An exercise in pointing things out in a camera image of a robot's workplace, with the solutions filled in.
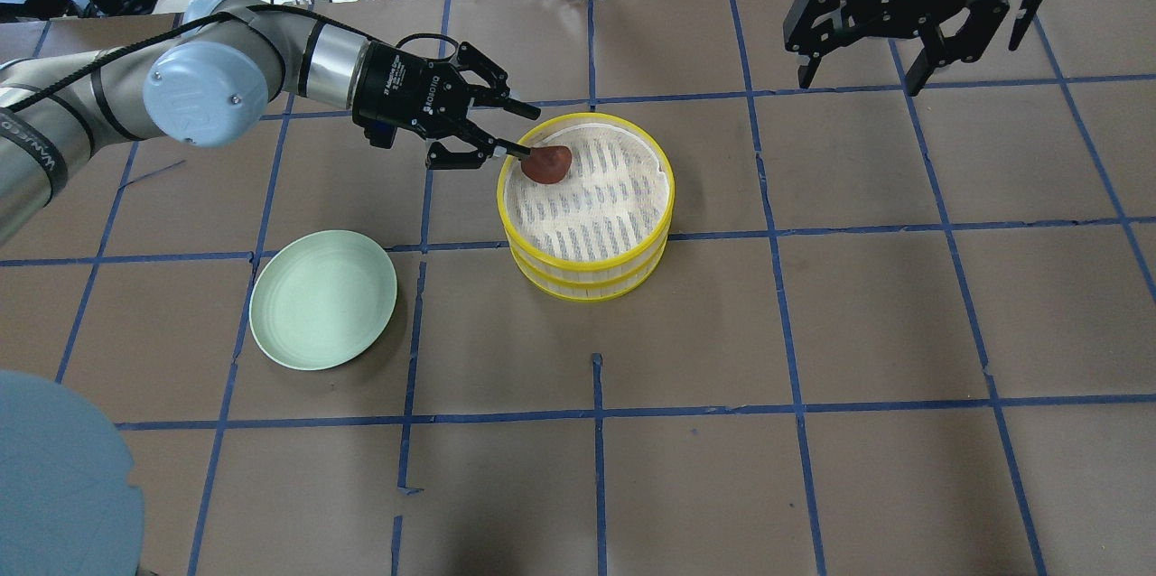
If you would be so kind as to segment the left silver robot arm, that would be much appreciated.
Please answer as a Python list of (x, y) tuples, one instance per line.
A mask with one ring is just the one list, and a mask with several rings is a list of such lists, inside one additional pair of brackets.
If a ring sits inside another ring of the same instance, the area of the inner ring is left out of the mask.
[(529, 149), (489, 135), (473, 108), (528, 120), (507, 72), (470, 42), (427, 58), (292, 5), (191, 0), (181, 25), (147, 40), (3, 62), (1, 229), (12, 239), (109, 145), (171, 136), (232, 145), (282, 94), (350, 111), (371, 145), (405, 130), (428, 143), (427, 165), (477, 169)]

